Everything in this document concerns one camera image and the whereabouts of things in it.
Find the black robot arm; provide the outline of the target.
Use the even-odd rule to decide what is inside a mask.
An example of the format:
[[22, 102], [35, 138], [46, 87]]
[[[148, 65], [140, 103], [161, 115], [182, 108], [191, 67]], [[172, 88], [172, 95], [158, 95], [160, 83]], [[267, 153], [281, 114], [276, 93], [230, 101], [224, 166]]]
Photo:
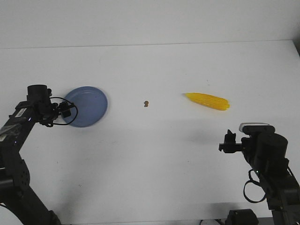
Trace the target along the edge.
[[230, 130], [219, 151], [224, 153], [242, 152], [258, 181], [249, 177], [249, 182], [262, 188], [263, 197], [272, 212], [276, 225], [298, 225], [300, 223], [300, 186], [289, 168], [285, 157], [288, 140], [275, 132], [269, 124], [240, 125], [239, 130], [246, 134], [236, 143], [236, 134]]
[[24, 225], [59, 225], [58, 216], [30, 187], [30, 172], [20, 150], [36, 123], [51, 128], [76, 106], [66, 99], [51, 102], [52, 91], [46, 85], [28, 86], [27, 92], [27, 99], [18, 103], [0, 129], [0, 205]]

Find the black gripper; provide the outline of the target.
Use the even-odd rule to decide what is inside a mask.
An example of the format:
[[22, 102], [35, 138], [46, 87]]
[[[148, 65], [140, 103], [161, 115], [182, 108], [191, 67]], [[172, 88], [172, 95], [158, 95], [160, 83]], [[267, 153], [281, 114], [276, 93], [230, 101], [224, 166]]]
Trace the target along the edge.
[[247, 148], [242, 143], [236, 143], [236, 134], [228, 129], [224, 142], [219, 144], [218, 150], [224, 153], [235, 153], [247, 151]]
[[71, 116], [71, 108], [73, 108], [72, 103], [67, 101], [61, 103], [52, 103], [51, 98], [44, 102], [40, 102], [37, 105], [38, 109], [38, 122], [40, 124], [53, 124], [53, 122], [58, 118], [59, 114], [63, 117]]

